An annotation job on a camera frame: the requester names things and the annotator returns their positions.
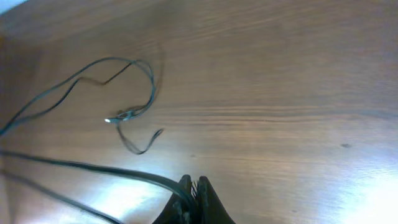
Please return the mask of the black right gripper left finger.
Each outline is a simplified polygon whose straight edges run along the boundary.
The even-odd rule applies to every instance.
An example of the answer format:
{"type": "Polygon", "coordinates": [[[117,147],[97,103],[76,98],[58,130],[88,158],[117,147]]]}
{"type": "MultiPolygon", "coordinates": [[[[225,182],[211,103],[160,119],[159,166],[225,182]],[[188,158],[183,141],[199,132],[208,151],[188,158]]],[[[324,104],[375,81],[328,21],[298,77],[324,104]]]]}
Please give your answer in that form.
{"type": "MultiPolygon", "coordinates": [[[[189,199],[194,199],[192,195],[192,180],[187,174],[183,175],[178,182],[183,193],[189,199]]],[[[173,193],[161,211],[160,215],[154,220],[153,224],[189,224],[192,222],[192,210],[184,199],[173,193]]]]}

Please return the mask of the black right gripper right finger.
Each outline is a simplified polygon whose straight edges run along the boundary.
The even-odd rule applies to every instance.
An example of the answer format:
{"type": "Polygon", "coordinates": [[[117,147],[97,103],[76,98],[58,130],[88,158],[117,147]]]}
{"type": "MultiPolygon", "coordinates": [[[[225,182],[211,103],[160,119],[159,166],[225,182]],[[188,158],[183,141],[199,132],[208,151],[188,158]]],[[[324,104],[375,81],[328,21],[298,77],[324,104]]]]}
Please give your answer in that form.
{"type": "Polygon", "coordinates": [[[235,224],[205,176],[201,176],[197,182],[197,202],[201,224],[235,224]]]}

